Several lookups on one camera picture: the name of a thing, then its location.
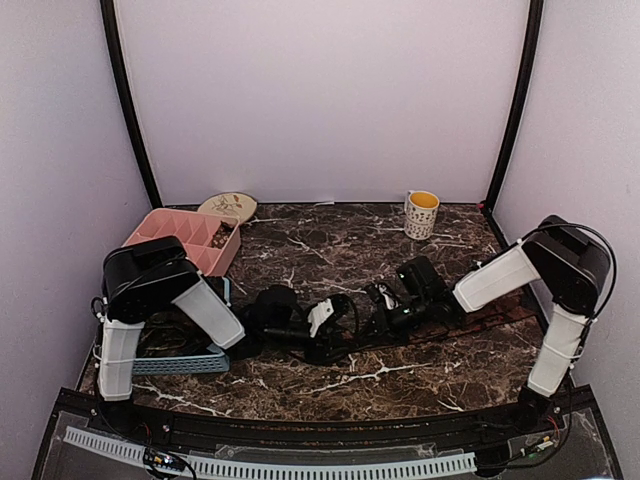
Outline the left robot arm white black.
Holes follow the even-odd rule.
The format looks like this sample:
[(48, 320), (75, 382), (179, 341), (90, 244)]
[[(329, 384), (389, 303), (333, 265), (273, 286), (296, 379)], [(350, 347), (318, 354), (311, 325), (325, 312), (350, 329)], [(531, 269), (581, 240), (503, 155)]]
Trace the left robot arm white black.
[(231, 360), (258, 356), (266, 348), (303, 362), (326, 366), (355, 350), (359, 329), (340, 323), (358, 312), (346, 296), (329, 297), (303, 307), (296, 292), (272, 285), (236, 310), (214, 288), (175, 236), (123, 246), (103, 262), (102, 294), (92, 307), (101, 322), (98, 335), (97, 391), (106, 401), (103, 421), (120, 436), (141, 427), (140, 412), (126, 401), (136, 375), (195, 372), (192, 358), (169, 366), (164, 359), (142, 361), (137, 351), (145, 324), (171, 309), (198, 327), (209, 343)]

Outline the brown red patterned tie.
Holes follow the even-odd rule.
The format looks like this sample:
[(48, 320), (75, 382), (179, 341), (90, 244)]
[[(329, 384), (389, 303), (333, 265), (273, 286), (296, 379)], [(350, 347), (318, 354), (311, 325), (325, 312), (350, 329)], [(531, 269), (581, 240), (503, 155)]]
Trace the brown red patterned tie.
[(395, 309), (379, 304), (353, 339), (359, 350), (384, 349), (447, 340), (530, 319), (537, 319), (536, 309), (520, 291), (471, 313), (416, 297)]

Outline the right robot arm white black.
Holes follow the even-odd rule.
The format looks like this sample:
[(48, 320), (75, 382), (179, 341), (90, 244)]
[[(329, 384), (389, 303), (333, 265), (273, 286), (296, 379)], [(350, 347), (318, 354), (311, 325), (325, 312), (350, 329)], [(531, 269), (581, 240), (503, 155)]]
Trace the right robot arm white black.
[(365, 289), (376, 306), (371, 328), (377, 334), (404, 334), (427, 323), (458, 328), (468, 315), (515, 290), (546, 292), (547, 326), (524, 387), (533, 395), (510, 413), (511, 426), (530, 434), (547, 420), (544, 398), (557, 392), (580, 359), (592, 326), (610, 301), (618, 262), (603, 234), (550, 215), (452, 286), (424, 256), (405, 262), (396, 274), (406, 301), (383, 283)]

